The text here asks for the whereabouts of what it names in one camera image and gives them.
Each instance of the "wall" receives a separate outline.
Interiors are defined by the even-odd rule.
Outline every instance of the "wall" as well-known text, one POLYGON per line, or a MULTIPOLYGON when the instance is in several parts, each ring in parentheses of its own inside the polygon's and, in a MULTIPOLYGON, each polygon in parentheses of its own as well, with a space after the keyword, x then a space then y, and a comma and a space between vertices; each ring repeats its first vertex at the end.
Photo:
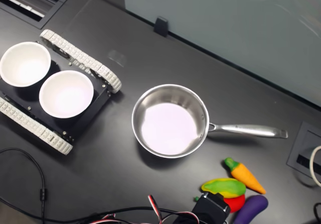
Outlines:
POLYGON ((321 0, 125 0, 126 9, 321 106, 321 0))

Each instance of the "metal vent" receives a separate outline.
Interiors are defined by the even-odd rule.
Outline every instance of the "metal vent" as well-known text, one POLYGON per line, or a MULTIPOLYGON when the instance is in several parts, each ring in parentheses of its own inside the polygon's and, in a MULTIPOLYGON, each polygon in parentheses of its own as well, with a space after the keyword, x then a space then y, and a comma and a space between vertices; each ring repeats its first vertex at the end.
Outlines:
POLYGON ((66 0, 0 0, 0 9, 41 29, 66 0))

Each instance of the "dark countertop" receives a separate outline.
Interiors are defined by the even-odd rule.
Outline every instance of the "dark countertop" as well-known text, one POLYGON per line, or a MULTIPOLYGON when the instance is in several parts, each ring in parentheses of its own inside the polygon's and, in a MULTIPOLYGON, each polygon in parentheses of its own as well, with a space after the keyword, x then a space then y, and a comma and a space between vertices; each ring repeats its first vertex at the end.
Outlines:
MULTIPOLYGON (((30 141, 6 116, 0 115, 0 149, 18 147, 41 165, 49 190, 46 215, 61 220, 128 206, 191 210, 201 184, 227 177, 221 161, 243 162, 267 191, 269 207, 252 223, 313 223, 312 207, 321 188, 286 165, 302 121, 321 126, 321 113, 152 28, 105 0, 68 0, 43 29, 51 29, 106 64, 123 83, 68 156, 30 141), (117 51, 124 66, 108 59, 117 51), (190 156, 157 159, 137 143, 131 112, 149 88, 180 84, 196 92, 217 124, 261 124, 287 129, 289 138, 263 139, 212 134, 190 156)), ((0 55, 18 42, 39 39, 42 30, 0 10, 0 55)), ((40 215, 40 178, 17 154, 0 158, 0 195, 40 215)), ((255 194, 247 190, 246 196, 255 194)), ((119 215, 129 221, 155 222, 152 212, 119 215)))

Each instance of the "toy vegetable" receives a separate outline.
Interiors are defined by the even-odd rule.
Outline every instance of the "toy vegetable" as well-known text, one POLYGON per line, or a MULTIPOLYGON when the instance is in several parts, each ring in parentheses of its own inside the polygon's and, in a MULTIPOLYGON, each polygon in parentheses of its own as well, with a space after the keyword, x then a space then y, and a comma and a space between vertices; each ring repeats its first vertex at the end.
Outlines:
POLYGON ((242 208, 245 203, 245 195, 241 195, 235 198, 224 198, 224 202, 231 208, 231 213, 236 212, 242 208))
POLYGON ((266 191, 256 180, 254 175, 243 165, 242 163, 234 161, 232 158, 226 158, 225 164, 231 169, 232 176, 243 182, 248 188, 255 190, 261 194, 265 194, 266 191))
POLYGON ((268 201, 263 195, 250 197, 237 214, 233 224, 249 224, 267 206, 268 201))
POLYGON ((245 185, 233 178, 219 178, 210 180, 202 185, 203 191, 213 194, 220 193, 225 198, 235 198, 245 193, 245 185))

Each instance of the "saucepan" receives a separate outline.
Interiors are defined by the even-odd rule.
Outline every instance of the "saucepan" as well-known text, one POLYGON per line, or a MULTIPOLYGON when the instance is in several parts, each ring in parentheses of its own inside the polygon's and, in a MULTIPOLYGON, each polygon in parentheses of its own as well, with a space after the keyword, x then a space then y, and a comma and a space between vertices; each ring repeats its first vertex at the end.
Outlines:
POLYGON ((190 89, 174 84, 154 87, 139 98, 132 113, 132 128, 146 150, 163 158, 179 158, 194 152, 208 132, 288 137, 286 130, 268 126, 210 123, 200 97, 190 89))

